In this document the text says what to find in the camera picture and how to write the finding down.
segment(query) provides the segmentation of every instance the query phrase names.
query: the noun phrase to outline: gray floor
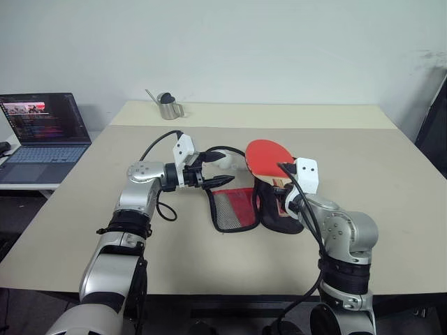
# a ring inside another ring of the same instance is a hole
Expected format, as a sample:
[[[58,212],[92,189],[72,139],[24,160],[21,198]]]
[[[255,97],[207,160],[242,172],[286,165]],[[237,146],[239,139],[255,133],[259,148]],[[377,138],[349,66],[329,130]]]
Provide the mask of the gray floor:
[[[38,196],[6,197],[0,193],[0,232],[21,232],[45,203]],[[51,324],[64,312],[66,301],[28,290],[9,290],[9,309],[7,324],[10,329],[6,335],[44,334]],[[7,290],[0,289],[0,327],[6,313]],[[148,320],[144,334],[174,335],[186,334],[187,329],[197,320],[190,318],[191,309],[216,307],[213,303],[156,303],[147,307]],[[254,307],[283,308],[285,304],[258,304]],[[293,321],[306,334],[309,330],[309,314],[314,304],[304,303],[288,314],[287,320]],[[272,322],[267,318],[216,318],[204,319],[216,327],[220,335],[261,334],[265,325]],[[424,319],[417,318],[413,311],[406,311],[377,321],[378,335],[440,335],[435,310],[429,310]],[[123,334],[133,334],[133,326],[125,322]]]

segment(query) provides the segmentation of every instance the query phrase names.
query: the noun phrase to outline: white wall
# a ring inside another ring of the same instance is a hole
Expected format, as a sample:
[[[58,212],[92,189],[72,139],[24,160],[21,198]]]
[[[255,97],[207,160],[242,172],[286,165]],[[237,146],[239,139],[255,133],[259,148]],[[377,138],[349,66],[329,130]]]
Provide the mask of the white wall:
[[[145,88],[377,103],[414,139],[445,75],[446,11],[445,0],[0,0],[0,92],[72,91],[91,129]]]

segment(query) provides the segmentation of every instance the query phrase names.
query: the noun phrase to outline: black cable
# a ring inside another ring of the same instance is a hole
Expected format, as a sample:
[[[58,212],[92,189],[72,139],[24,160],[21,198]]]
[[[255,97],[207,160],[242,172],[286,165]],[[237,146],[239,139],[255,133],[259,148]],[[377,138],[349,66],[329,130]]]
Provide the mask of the black cable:
[[[239,154],[243,157],[245,157],[245,153],[242,150],[233,148],[233,147],[227,147],[226,145],[217,145],[215,147],[211,147],[209,149],[207,149],[207,151],[214,151],[214,150],[228,150],[228,151],[232,151],[235,152],[236,154]]]
[[[5,318],[3,321],[4,326],[0,328],[0,331],[2,331],[3,335],[6,333],[6,331],[9,329],[8,323],[8,312],[9,312],[9,288],[6,288],[6,310],[5,310]]]
[[[171,206],[169,206],[169,205],[165,204],[164,202],[160,201],[159,198],[160,198],[161,191],[162,190],[160,190],[156,194],[156,205],[155,205],[156,211],[159,213],[159,216],[161,216],[162,218],[164,218],[167,221],[175,221],[175,220],[177,220],[177,213],[175,212],[175,210]],[[169,209],[174,214],[174,217],[173,218],[168,218],[165,214],[163,214],[161,212],[160,206],[163,206],[163,207]]]
[[[310,214],[310,216],[312,218],[313,227],[310,224],[309,218],[307,217],[307,215],[306,215],[305,211],[303,210],[303,208],[299,207],[300,208],[299,212],[301,213],[302,218],[304,219],[304,221],[307,224],[307,227],[309,228],[309,230],[311,231],[311,233],[314,236],[315,240],[317,241],[319,249],[320,249],[320,253],[325,254],[325,248],[324,248],[324,244],[323,244],[323,239],[321,237],[320,226],[318,225],[318,222],[316,220],[316,216],[315,216],[314,210],[310,206],[309,201],[306,198],[305,193],[301,189],[301,186],[299,185],[299,183],[296,180],[296,178],[287,170],[286,166],[283,163],[277,163],[277,165],[285,174],[287,174],[287,177],[290,178],[290,180],[292,181],[293,185],[298,189],[298,193],[301,195],[302,201],[304,202],[304,204],[305,204],[305,206],[307,208],[307,211],[309,212],[309,214]],[[292,304],[288,305],[282,311],[282,313],[277,318],[277,331],[278,331],[279,335],[282,335],[281,325],[280,324],[281,324],[281,321],[284,318],[284,316],[286,316],[286,314],[289,311],[291,311],[293,308],[295,308],[297,305],[301,304],[308,297],[310,297],[312,295],[312,293],[314,293],[315,290],[319,287],[320,282],[321,282],[322,279],[323,279],[323,271],[320,270],[318,278],[316,279],[316,281],[313,284],[313,286],[303,296],[301,296],[298,300],[296,300]]]
[[[301,195],[302,201],[304,201],[305,206],[307,208],[307,211],[309,211],[309,214],[312,218],[312,221],[314,223],[314,228],[316,233],[318,234],[318,236],[321,238],[321,231],[320,231],[320,227],[318,225],[318,221],[316,220],[315,217],[315,213],[314,210],[312,209],[312,207],[309,204],[309,201],[305,195],[305,193],[303,192],[301,186],[299,185],[298,181],[296,180],[296,178],[287,170],[286,166],[283,163],[277,163],[277,165],[279,166],[279,168],[281,170],[283,170],[283,172],[285,174],[287,174],[287,177],[290,178],[290,180],[292,181],[293,185],[298,189],[298,193]]]
[[[180,139],[180,136],[183,135],[182,131],[168,131],[166,134],[160,136],[159,138],[157,138],[155,141],[153,141],[153,143],[151,145],[149,145],[149,147],[146,149],[146,151],[144,152],[144,154],[141,156],[140,161],[143,161],[147,154],[149,153],[149,151],[151,151],[151,149],[155,146],[155,144],[157,144],[158,142],[160,142],[163,138],[168,137],[171,134],[177,134],[177,139]]]
[[[312,293],[315,292],[315,290],[319,287],[321,280],[323,279],[323,272],[320,271],[318,278],[316,279],[315,283],[313,284],[313,286],[303,295],[301,296],[298,300],[294,301],[292,304],[288,305],[283,311],[282,313],[279,315],[279,317],[277,318],[277,331],[279,335],[282,335],[281,332],[281,321],[284,318],[284,316],[286,316],[286,314],[288,312],[290,312],[292,309],[294,309],[296,306],[298,306],[299,304],[301,304],[302,302],[304,302],[305,300],[307,300],[307,298],[309,298]]]
[[[146,294],[147,294],[147,275],[146,275],[146,281],[145,281],[145,287],[141,294],[141,302],[139,303],[139,308],[137,308],[137,322],[134,325],[135,327],[135,335],[141,335],[142,334],[142,324],[143,324],[143,314],[145,312],[145,304],[146,304]]]

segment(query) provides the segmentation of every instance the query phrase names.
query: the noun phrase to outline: red rubber paddle face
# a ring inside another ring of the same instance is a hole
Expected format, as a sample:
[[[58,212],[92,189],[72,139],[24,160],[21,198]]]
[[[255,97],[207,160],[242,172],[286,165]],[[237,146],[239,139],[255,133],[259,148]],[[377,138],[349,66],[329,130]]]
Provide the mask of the red rubber paddle face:
[[[245,161],[253,176],[270,185],[283,187],[290,179],[277,163],[293,163],[295,160],[283,146],[269,140],[256,140],[245,149]]]

